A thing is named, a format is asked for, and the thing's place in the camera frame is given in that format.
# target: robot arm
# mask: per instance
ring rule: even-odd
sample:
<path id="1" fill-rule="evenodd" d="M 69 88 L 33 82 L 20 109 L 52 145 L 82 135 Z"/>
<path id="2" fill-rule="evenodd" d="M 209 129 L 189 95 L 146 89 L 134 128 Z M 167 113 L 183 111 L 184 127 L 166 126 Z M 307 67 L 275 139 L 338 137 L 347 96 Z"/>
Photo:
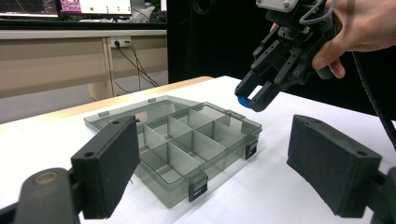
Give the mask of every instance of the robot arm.
<path id="1" fill-rule="evenodd" d="M 267 8 L 266 19 L 277 27 L 253 52 L 250 71 L 235 89 L 241 105 L 256 112 L 263 111 L 280 91 L 304 85 L 316 72 L 321 78 L 333 77 L 329 67 L 314 70 L 311 62 L 321 46 L 335 35 L 331 9 L 325 0 L 258 0 L 257 6 Z M 252 98 L 248 97 L 258 87 Z"/>

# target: box latch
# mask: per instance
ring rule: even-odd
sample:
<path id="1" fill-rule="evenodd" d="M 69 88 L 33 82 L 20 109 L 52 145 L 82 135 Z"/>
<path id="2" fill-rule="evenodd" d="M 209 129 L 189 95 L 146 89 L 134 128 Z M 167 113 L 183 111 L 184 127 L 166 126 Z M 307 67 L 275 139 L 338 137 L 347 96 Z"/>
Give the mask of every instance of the box latch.
<path id="1" fill-rule="evenodd" d="M 192 202 L 207 191 L 207 180 L 209 178 L 205 172 L 200 173 L 195 178 L 190 179 L 189 201 Z"/>
<path id="2" fill-rule="evenodd" d="M 259 142 L 258 140 L 255 140 L 251 144 L 246 146 L 245 160 L 249 159 L 251 156 L 254 155 L 254 153 L 257 152 L 257 143 L 258 142 Z"/>

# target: transparent plastic box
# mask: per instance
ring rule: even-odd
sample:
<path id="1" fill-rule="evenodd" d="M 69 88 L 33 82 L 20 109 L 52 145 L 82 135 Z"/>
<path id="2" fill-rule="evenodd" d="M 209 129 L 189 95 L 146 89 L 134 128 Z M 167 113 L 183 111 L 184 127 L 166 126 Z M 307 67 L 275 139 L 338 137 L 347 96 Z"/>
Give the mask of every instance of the transparent plastic box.
<path id="1" fill-rule="evenodd" d="M 135 115 L 140 164 L 135 171 L 169 208 L 205 193 L 208 181 L 257 150 L 262 126 L 231 110 L 172 96 L 149 99 L 85 118 L 99 131 Z"/>

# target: desk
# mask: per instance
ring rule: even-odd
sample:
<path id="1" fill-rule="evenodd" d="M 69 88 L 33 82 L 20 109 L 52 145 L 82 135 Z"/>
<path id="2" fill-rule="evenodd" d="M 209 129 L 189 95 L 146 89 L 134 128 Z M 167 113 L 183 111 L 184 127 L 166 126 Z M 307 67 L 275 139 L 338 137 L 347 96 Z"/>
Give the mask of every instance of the desk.
<path id="1" fill-rule="evenodd" d="M 380 170 L 387 172 L 396 166 L 396 153 L 378 118 L 283 92 L 266 110 L 255 113 L 237 103 L 233 91 L 238 83 L 231 77 L 200 77 L 0 125 L 0 207 L 18 200 L 21 184 L 28 176 L 51 167 L 71 167 L 71 156 L 95 135 L 83 118 L 104 109 L 172 95 L 209 102 L 259 122 L 262 133 L 257 154 L 241 161 L 245 166 L 225 183 L 214 178 L 200 198 L 192 203 L 184 200 L 172 209 L 133 175 L 133 184 L 126 188 L 110 219 L 81 219 L 83 223 L 370 223 L 373 213 L 369 209 L 363 218 L 334 216 L 286 160 L 292 117 L 300 114 L 321 119 L 375 150 L 383 156 Z"/>
<path id="2" fill-rule="evenodd" d="M 88 84 L 96 100 L 116 96 L 113 80 L 138 75 L 111 37 L 130 36 L 147 73 L 167 70 L 165 30 L 0 31 L 0 98 Z M 124 53 L 134 59 L 129 48 Z"/>

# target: black curtain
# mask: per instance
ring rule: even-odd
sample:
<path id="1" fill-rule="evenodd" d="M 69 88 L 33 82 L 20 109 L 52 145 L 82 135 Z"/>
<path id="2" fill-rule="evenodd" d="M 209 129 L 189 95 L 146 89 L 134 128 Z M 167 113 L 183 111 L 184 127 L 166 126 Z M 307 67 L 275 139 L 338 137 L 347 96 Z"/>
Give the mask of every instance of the black curtain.
<path id="1" fill-rule="evenodd" d="M 253 0 L 225 1 L 209 15 L 195 13 L 200 76 L 243 78 L 253 63 L 252 52 L 269 33 L 272 25 L 266 10 Z M 362 54 L 363 68 L 372 78 L 378 100 L 396 120 L 396 48 Z M 288 93 L 374 115 L 375 111 L 361 85 L 351 53 L 341 58 L 346 77 L 322 80 L 312 76 L 304 86 L 293 86 Z"/>
<path id="2" fill-rule="evenodd" d="M 167 0 L 169 82 L 199 76 L 197 17 L 192 0 Z"/>

